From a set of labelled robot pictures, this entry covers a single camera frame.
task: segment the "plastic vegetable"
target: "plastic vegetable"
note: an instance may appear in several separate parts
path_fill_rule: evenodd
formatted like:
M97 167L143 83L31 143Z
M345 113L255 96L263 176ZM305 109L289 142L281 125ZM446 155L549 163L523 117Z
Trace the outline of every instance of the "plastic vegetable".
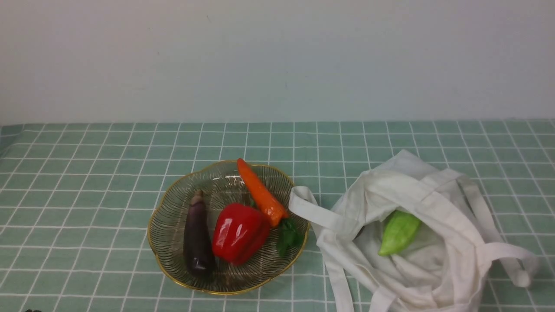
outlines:
M412 214L395 210L385 226L378 255L387 256L403 251L416 237L421 223Z
M264 245L269 233L270 223L260 211L230 204L216 222L212 251L232 265L241 265Z
M277 241L280 256L284 256L289 247L300 246L304 237L295 229L295 224L289 219L285 207L266 189L256 173L241 158L237 159L237 169L258 209L266 215L273 228L280 229Z
M206 219L208 212L204 204L203 191L198 190L191 199L185 221L183 254L187 271L195 277L209 276L216 267Z

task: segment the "table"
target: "table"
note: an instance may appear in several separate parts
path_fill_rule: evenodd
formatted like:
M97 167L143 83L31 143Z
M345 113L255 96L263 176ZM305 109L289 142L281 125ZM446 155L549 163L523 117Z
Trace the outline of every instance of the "table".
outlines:
M262 288L174 284L146 239L178 178L225 159L273 165L331 207L360 172L407 149L482 188L503 238L536 253L529 289L491 272L481 311L555 311L553 120L26 124L0 128L0 311L335 311L311 233ZM371 293L349 278L355 305Z

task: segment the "bitter melon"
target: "bitter melon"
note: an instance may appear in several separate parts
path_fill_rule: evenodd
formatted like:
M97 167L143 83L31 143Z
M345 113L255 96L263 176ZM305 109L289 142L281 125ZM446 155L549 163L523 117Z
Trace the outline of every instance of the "bitter melon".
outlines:
M388 256L403 251L414 240L421 223L412 214L395 210L385 226L378 255Z

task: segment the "fruit bowl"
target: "fruit bowl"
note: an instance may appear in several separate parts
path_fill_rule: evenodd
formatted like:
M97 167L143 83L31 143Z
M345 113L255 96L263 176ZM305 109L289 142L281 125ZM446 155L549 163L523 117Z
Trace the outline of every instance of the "fruit bowl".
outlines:
M272 229L264 245L243 265L232 266L218 259L211 277L199 279L185 268L183 241L189 202L196 190L204 192L208 228L213 238L216 220L228 204L251 204L252 197L237 171L235 161L218 162L176 181L164 194L148 224L148 242L162 272L177 284L211 294L233 295L256 289L293 265L305 247L309 222L292 213L291 179L268 165L252 165L253 171L272 195L287 209L297 230L304 236L300 247L289 248L281 257L276 250L278 230Z

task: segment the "eggplant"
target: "eggplant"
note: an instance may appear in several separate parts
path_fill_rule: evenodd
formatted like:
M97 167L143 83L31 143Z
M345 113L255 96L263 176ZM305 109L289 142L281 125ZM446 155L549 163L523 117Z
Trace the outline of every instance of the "eggplant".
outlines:
M185 267L192 276L197 278L210 276L216 268L207 220L208 211L204 204L204 194L202 190L197 190L191 199L183 235Z

